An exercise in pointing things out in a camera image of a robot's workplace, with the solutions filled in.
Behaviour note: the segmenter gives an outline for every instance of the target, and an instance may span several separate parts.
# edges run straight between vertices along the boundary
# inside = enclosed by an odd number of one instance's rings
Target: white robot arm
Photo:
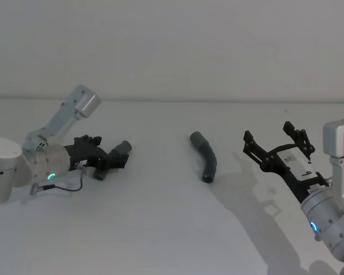
[[[298,199],[317,241],[323,241],[333,256],[344,262],[344,120],[323,127],[323,149],[333,165],[332,180],[324,179],[314,168],[310,155],[315,148],[305,130],[295,130],[288,121],[284,131],[295,144],[266,152],[245,133],[244,152],[264,172],[280,175]]]
[[[0,203],[10,198],[12,187],[32,184],[31,194],[62,187],[41,182],[58,178],[68,171],[82,167],[96,168],[95,178],[103,180],[110,168],[124,168],[131,146],[123,142],[109,154],[98,145],[101,137],[87,135],[75,138],[74,145],[60,145],[61,138],[77,120],[89,117],[100,104],[90,89],[79,85],[61,104],[59,111],[43,128],[29,133],[21,148],[15,142],[0,137]]]

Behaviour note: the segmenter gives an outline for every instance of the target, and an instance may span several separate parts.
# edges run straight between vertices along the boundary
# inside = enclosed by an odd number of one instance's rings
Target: white table
[[[22,144],[59,104],[0,100],[0,136]],[[343,264],[314,241],[285,183],[242,153],[242,138],[250,129],[267,150],[290,143],[282,127],[291,120],[329,176],[322,126],[341,118],[336,104],[103,102],[64,144],[83,134],[102,136],[105,150],[131,140],[126,169],[104,182],[85,178],[71,195],[13,189],[0,205],[0,275],[334,275]],[[217,155],[211,186],[188,140],[196,130]],[[66,181],[78,184],[79,175]]]

